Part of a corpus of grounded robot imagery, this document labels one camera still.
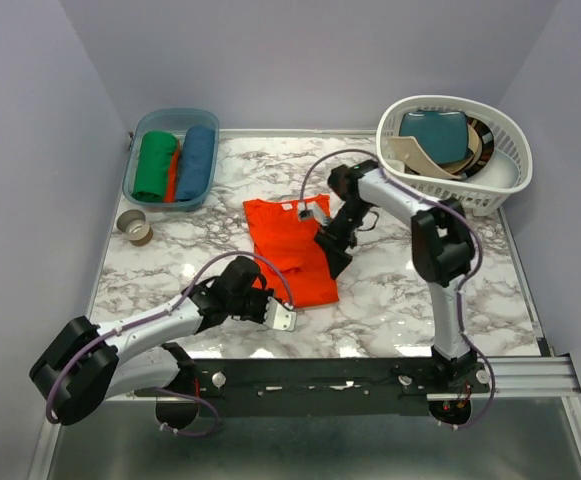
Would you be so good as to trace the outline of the rolled orange t shirt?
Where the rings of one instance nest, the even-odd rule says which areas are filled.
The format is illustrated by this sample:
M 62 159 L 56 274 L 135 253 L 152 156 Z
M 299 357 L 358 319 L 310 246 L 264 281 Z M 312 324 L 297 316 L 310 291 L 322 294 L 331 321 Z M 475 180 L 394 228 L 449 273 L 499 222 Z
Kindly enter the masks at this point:
M 178 178 L 178 164 L 179 159 L 181 156 L 181 148 L 177 146 L 168 168 L 167 172 L 167 185 L 166 185 L 166 192 L 164 196 L 165 203 L 173 203 L 175 201 L 175 194 L 177 188 L 177 178 Z

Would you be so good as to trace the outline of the rolled blue t shirt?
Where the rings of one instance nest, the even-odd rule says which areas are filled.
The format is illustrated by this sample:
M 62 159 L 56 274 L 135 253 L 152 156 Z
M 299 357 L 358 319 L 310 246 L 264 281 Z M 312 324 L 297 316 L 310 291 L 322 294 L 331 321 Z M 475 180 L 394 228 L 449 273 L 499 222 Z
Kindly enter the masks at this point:
M 210 183 L 215 147 L 214 129 L 197 125 L 183 139 L 175 200 L 187 202 L 200 198 Z

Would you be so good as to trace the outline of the teal folded garment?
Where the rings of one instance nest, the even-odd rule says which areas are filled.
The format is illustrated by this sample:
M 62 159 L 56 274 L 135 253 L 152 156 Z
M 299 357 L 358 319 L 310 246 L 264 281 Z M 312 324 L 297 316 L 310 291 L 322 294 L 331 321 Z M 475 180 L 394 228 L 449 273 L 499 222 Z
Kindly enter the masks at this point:
M 414 137 L 438 165 L 464 160 L 467 156 L 467 117 L 460 111 L 408 112 L 401 120 L 399 135 Z

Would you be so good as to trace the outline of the tape roll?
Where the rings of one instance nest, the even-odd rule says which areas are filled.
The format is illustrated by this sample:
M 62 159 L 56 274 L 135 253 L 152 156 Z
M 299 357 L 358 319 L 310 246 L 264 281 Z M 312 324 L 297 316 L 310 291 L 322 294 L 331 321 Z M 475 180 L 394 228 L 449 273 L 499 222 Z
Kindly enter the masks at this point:
M 117 229 L 134 246 L 144 246 L 153 237 L 153 230 L 146 214 L 138 209 L 123 212 L 116 221 Z

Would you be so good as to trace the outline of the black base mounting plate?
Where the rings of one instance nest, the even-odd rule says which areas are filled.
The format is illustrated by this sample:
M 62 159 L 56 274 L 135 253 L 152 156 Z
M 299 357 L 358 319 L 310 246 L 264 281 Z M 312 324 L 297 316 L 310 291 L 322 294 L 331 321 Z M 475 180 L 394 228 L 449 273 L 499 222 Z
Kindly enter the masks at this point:
M 430 403 L 488 394 L 483 370 L 431 357 L 199 359 L 189 369 L 222 417 L 426 416 Z

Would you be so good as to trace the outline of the aluminium rail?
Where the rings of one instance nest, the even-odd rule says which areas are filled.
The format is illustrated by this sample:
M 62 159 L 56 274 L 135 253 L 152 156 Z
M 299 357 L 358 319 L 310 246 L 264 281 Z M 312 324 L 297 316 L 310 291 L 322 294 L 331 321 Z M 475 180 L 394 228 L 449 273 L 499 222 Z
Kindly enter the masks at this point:
M 574 366 L 568 357 L 491 357 L 493 374 L 475 375 L 472 397 L 486 398 L 486 382 L 495 381 L 497 398 L 570 397 L 581 394 Z M 194 362 L 201 391 L 209 396 L 227 395 L 238 387 L 267 391 L 307 393 L 318 388 L 333 392 L 374 385 L 394 387 L 398 392 L 425 394 L 430 400 L 453 399 L 459 386 L 443 386 L 431 377 L 430 358 L 340 358 L 340 359 L 198 359 Z M 106 398 L 134 391 L 164 388 L 179 372 L 166 353 L 145 354 L 119 367 Z

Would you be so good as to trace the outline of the orange t shirt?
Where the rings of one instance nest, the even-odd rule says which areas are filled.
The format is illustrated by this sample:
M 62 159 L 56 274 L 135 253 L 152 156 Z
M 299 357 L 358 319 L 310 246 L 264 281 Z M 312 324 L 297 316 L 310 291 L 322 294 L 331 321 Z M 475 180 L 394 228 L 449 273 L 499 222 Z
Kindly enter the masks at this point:
M 179 159 L 181 156 L 181 148 L 177 146 L 168 168 L 167 172 L 167 185 L 166 185 L 166 192 L 164 196 L 165 203 L 173 203 L 175 201 L 175 194 L 177 188 L 177 178 L 178 178 L 178 164 Z
M 330 277 L 325 254 L 314 241 L 319 224 L 301 220 L 299 202 L 252 199 L 243 203 L 254 252 L 269 262 L 257 264 L 267 285 L 297 309 L 339 301 L 337 283 Z

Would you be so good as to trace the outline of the rolled green t shirt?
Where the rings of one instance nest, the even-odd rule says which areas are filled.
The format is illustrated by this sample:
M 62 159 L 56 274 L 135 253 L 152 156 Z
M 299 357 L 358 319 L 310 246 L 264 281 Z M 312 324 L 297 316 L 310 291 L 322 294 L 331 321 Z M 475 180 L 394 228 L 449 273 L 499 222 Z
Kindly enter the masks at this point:
M 167 172 L 177 138 L 164 131 L 147 132 L 141 139 L 132 197 L 141 202 L 165 203 Z

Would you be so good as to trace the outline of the white laundry basket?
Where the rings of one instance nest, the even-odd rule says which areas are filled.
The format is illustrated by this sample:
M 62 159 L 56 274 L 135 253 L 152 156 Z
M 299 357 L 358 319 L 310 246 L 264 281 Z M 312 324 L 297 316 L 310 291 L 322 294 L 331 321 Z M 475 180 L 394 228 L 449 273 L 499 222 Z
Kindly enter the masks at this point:
M 476 216 L 495 211 L 533 177 L 530 145 L 517 123 L 460 97 L 397 101 L 381 117 L 376 150 L 397 179 L 440 199 L 456 197 Z

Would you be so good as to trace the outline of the beige garment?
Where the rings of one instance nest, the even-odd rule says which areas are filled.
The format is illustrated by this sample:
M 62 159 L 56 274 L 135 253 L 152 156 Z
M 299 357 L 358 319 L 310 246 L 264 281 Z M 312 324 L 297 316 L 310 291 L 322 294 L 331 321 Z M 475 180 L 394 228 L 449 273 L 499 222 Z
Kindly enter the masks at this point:
M 399 173 L 410 171 L 416 175 L 435 179 L 460 180 L 463 171 L 481 153 L 482 142 L 480 139 L 470 140 L 467 149 L 468 157 L 446 166 L 435 163 L 412 136 L 390 137 L 388 147 L 393 153 L 393 158 L 387 160 L 387 165 Z

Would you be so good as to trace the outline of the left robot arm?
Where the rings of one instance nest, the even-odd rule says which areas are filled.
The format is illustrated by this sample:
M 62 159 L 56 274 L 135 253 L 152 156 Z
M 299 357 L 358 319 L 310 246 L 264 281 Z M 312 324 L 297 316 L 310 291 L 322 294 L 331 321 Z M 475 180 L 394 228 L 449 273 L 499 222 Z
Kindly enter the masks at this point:
M 104 401 L 123 364 L 169 340 L 196 335 L 234 316 L 264 324 L 274 305 L 293 307 L 285 276 L 279 278 L 286 301 L 268 286 L 259 262 L 280 272 L 259 254 L 228 252 L 206 263 L 180 294 L 147 313 L 100 324 L 85 316 L 70 320 L 29 371 L 45 399 L 46 420 L 64 426 L 83 420 Z

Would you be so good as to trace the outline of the clear blue plastic bin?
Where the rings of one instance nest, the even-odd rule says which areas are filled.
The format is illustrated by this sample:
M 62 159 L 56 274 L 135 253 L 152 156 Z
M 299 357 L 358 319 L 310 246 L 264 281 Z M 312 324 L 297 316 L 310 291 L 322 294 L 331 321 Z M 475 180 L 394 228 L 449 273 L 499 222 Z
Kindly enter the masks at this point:
M 214 179 L 219 127 L 214 114 L 199 109 L 162 109 L 144 116 L 131 142 L 125 198 L 150 211 L 200 208 Z

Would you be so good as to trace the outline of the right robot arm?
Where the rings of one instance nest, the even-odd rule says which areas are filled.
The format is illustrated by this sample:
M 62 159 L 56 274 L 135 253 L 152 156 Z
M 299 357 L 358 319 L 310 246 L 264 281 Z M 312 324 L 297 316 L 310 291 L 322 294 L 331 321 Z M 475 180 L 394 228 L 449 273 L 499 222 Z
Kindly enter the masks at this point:
M 459 293 L 476 253 L 461 203 L 437 202 L 392 182 L 373 160 L 338 166 L 331 170 L 327 183 L 343 201 L 315 235 L 331 278 L 351 263 L 348 251 L 357 245 L 356 233 L 371 208 L 378 207 L 410 227 L 412 263 L 429 287 L 433 308 L 430 379 L 441 391 L 455 390 L 477 364 L 476 350 L 465 339 L 465 305 Z

